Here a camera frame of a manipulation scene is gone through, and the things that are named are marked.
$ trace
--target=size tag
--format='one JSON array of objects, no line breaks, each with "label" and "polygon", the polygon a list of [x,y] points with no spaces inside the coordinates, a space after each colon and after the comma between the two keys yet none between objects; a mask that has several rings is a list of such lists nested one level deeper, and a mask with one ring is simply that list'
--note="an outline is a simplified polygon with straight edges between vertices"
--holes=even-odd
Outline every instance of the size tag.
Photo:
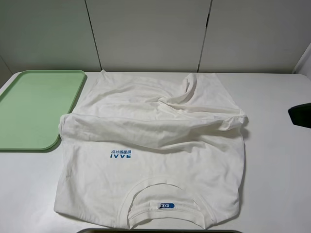
[{"label": "size tag", "polygon": [[157,204],[158,209],[163,209],[163,208],[174,208],[175,205],[173,203],[158,203]]}]

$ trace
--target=wrinkled fabric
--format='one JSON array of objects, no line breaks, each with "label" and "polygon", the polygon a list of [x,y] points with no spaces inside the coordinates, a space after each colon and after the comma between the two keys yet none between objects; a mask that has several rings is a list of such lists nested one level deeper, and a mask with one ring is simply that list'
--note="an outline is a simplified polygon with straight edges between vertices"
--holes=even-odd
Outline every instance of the wrinkled fabric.
[{"label": "wrinkled fabric", "polygon": [[61,117],[54,210],[116,228],[168,217],[206,229],[236,215],[246,116],[217,76],[101,74]]}]

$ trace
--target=panel seam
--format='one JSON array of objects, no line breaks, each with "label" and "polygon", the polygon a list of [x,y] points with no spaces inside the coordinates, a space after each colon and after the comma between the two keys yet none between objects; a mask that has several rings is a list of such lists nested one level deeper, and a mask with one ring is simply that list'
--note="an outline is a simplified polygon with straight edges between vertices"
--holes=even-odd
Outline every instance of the panel seam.
[{"label": "panel seam", "polygon": [[103,68],[102,68],[101,60],[100,60],[100,58],[99,58],[98,49],[97,49],[97,44],[96,44],[95,35],[94,35],[94,31],[93,31],[93,26],[92,26],[92,22],[91,22],[91,17],[89,16],[89,12],[88,12],[88,7],[87,7],[86,0],[84,0],[84,3],[86,4],[87,16],[88,16],[89,24],[90,24],[91,30],[92,30],[92,35],[93,35],[93,40],[94,40],[94,44],[95,44],[95,49],[96,49],[96,53],[97,53],[97,58],[98,58],[99,66],[100,66],[100,68],[101,68],[101,70],[102,70]]},{"label": "panel seam", "polygon": [[206,24],[205,24],[205,32],[204,32],[204,38],[203,38],[203,43],[202,43],[202,48],[201,48],[201,53],[200,53],[200,59],[199,59],[197,73],[199,73],[199,70],[200,70],[200,64],[201,64],[201,60],[202,60],[202,54],[203,54],[205,38],[206,38],[206,32],[207,32],[207,27],[208,27],[208,22],[209,22],[210,11],[212,9],[212,4],[213,4],[213,0],[210,0],[209,10],[208,10],[208,15],[207,15]]},{"label": "panel seam", "polygon": [[5,66],[7,67],[7,69],[10,71],[11,75],[13,75],[13,72],[11,71],[11,69],[9,68],[8,64],[5,62],[5,60],[3,59],[3,57],[1,57],[1,55],[0,55],[0,59],[3,61],[3,63],[4,63]]}]

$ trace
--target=white table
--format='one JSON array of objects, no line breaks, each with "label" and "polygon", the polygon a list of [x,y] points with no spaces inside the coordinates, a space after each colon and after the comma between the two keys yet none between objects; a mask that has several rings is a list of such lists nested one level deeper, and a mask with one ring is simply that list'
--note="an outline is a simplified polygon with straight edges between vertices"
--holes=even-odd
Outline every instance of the white table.
[{"label": "white table", "polygon": [[[98,72],[88,78],[80,100]],[[187,73],[140,73],[176,80]],[[0,89],[0,93],[17,76]],[[292,124],[287,110],[311,102],[311,81],[297,74],[218,74],[247,113],[242,130],[246,164],[241,212],[212,229],[243,233],[311,232],[311,129]],[[0,153],[0,232],[75,233],[100,226],[53,211],[62,171],[61,146],[48,153]],[[141,229],[200,229],[177,219],[157,219]]]}]

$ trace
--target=blue logo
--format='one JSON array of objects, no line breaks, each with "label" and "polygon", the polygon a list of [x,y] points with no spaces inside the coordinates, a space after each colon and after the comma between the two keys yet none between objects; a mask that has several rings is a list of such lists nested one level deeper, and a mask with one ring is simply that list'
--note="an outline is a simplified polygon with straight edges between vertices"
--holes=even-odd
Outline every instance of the blue logo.
[{"label": "blue logo", "polygon": [[111,159],[130,159],[131,158],[131,150],[112,150],[110,154]]}]

